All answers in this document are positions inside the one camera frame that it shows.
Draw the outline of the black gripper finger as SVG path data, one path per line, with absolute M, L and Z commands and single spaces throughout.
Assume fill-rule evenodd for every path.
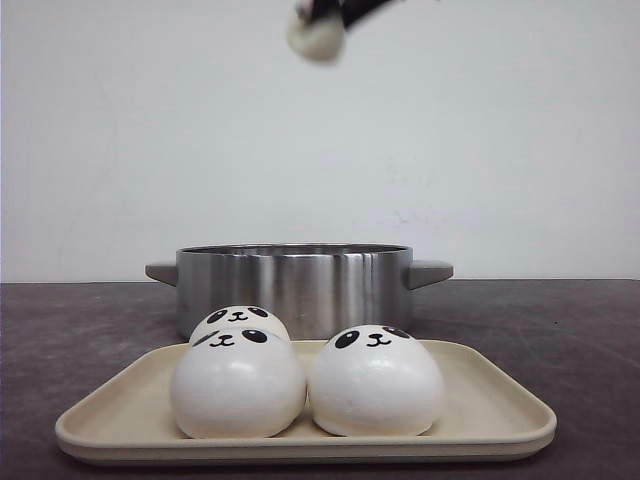
M 350 30 L 358 22 L 390 4 L 392 0 L 345 0 L 339 2 L 344 28 Z

